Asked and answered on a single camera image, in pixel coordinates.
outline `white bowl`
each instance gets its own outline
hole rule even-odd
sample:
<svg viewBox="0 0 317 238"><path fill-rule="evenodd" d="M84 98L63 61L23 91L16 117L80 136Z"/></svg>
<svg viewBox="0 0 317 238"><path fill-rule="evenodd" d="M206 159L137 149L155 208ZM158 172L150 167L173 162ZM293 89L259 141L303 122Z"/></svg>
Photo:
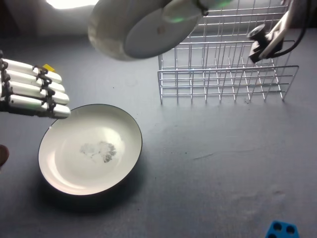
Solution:
<svg viewBox="0 0 317 238"><path fill-rule="evenodd" d="M90 195L123 180L141 150L140 128L127 112L110 105L86 105L49 127L40 145L39 165L56 189Z"/></svg>
<svg viewBox="0 0 317 238"><path fill-rule="evenodd" d="M118 60L146 59L177 46L201 17L178 23L163 20L169 0L99 0L90 18L92 45Z"/></svg>

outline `black knob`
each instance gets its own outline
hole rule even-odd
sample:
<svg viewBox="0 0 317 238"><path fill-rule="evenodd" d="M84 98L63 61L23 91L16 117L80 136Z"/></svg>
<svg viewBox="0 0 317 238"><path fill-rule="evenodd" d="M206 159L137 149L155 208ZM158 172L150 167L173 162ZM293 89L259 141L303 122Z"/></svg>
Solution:
<svg viewBox="0 0 317 238"><path fill-rule="evenodd" d="M265 28L265 25L262 24L260 26L257 26L256 28L254 28L252 31L250 31L247 34L247 37L252 41L257 41L261 48L265 48L269 44L269 41L265 37L266 32L264 28Z"/></svg>

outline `bright light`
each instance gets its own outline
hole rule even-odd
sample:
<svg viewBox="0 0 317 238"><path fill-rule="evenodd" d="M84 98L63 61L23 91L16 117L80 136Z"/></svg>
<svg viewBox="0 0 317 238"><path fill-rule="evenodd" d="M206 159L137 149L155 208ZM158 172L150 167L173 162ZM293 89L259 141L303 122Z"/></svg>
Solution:
<svg viewBox="0 0 317 238"><path fill-rule="evenodd" d="M96 5L98 0L46 0L46 2L56 9L70 9L81 6Z"/></svg>

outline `wire rack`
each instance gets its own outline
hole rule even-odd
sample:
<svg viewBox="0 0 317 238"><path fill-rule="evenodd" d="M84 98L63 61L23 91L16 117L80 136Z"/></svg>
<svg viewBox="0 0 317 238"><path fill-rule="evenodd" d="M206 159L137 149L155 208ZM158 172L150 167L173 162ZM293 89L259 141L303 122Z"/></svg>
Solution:
<svg viewBox="0 0 317 238"><path fill-rule="evenodd" d="M290 53L256 64L249 60L252 41L247 33L260 24L267 31L280 20L287 6L276 0L235 1L227 8L212 10L184 42L158 57L158 85L164 97L216 96L252 99L280 95L284 100L298 71L288 65ZM293 41L284 41L288 48Z"/></svg>

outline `blue block with black holes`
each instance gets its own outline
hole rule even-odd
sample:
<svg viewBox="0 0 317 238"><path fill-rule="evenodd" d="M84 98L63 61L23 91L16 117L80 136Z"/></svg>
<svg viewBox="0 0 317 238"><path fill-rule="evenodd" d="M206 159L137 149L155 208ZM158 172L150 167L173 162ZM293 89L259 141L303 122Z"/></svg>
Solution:
<svg viewBox="0 0 317 238"><path fill-rule="evenodd" d="M299 238L297 227L286 222L274 221L265 238Z"/></svg>

